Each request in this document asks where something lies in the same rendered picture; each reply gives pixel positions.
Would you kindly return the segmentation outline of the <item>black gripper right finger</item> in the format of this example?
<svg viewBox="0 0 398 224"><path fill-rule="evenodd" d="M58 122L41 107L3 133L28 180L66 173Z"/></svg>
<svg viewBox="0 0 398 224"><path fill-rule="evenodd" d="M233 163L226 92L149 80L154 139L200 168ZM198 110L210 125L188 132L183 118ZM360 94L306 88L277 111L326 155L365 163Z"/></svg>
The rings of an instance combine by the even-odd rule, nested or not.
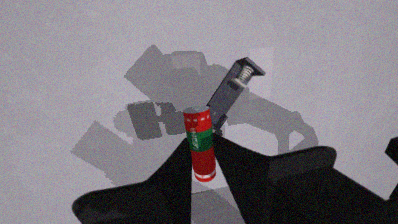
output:
<svg viewBox="0 0 398 224"><path fill-rule="evenodd" d="M269 224L276 181L323 166L334 167L337 152L314 146L266 156L213 133L214 155L246 224Z"/></svg>

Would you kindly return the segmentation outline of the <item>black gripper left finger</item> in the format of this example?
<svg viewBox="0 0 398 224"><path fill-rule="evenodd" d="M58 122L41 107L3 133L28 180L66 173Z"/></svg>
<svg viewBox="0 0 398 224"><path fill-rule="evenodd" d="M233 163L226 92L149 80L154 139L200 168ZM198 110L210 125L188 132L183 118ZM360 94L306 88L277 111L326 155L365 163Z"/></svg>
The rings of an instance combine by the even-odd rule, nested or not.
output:
<svg viewBox="0 0 398 224"><path fill-rule="evenodd" d="M158 218L191 224L192 156L187 138L144 182L94 190L78 197L72 211L81 224L126 224Z"/></svg>

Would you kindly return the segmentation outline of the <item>red and green battery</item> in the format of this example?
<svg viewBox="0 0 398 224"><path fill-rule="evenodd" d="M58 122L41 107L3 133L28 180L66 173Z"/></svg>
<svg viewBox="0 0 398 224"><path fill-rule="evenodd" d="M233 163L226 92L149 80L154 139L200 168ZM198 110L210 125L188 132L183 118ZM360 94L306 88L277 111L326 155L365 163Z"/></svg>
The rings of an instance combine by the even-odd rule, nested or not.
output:
<svg viewBox="0 0 398 224"><path fill-rule="evenodd" d="M200 182L209 182L216 176L210 109L192 106L184 109L183 114L195 177Z"/></svg>

